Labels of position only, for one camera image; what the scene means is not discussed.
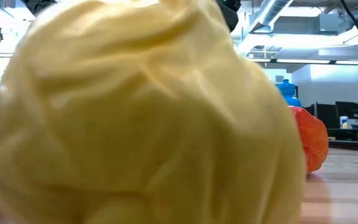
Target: wooden table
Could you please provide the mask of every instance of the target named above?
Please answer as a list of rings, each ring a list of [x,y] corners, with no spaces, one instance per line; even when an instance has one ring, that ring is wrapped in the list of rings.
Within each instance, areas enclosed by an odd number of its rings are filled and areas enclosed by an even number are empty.
[[[307,181],[301,224],[358,224],[357,151],[331,149]],[[12,223],[0,218],[0,224]]]

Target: blue container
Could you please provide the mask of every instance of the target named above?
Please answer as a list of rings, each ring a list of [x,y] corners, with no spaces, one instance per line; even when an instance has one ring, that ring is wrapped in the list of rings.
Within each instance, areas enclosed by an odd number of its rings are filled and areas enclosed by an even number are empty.
[[[299,106],[302,107],[301,102],[298,98],[294,97],[295,95],[295,85],[290,83],[289,80],[284,80],[282,84],[277,85],[278,89],[281,91],[281,94],[284,96],[285,101],[289,106]]]

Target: ventilation pipe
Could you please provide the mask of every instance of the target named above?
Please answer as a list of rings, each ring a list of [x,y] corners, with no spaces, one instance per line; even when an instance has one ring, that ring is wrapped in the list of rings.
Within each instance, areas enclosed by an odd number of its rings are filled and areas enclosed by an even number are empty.
[[[274,22],[280,17],[282,10],[292,2],[293,0],[264,0],[260,10],[250,15],[249,32],[271,33]]]

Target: crumpled fabric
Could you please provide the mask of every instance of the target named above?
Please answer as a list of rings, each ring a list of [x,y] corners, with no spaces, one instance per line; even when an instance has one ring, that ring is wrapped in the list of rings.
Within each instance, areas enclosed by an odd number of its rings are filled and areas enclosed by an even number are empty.
[[[290,106],[298,123],[303,151],[306,155],[307,173],[319,170],[328,156],[329,141],[327,129],[322,121],[307,110]]]
[[[293,115],[212,0],[41,13],[0,84],[0,211],[20,224],[298,223]]]

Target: red object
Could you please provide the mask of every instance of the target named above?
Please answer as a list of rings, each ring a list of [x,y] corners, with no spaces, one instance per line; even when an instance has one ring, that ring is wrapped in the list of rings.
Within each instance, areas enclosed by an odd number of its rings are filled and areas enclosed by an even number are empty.
[[[328,133],[322,121],[307,110],[290,106],[298,123],[303,151],[306,154],[308,174],[321,168],[328,156]]]

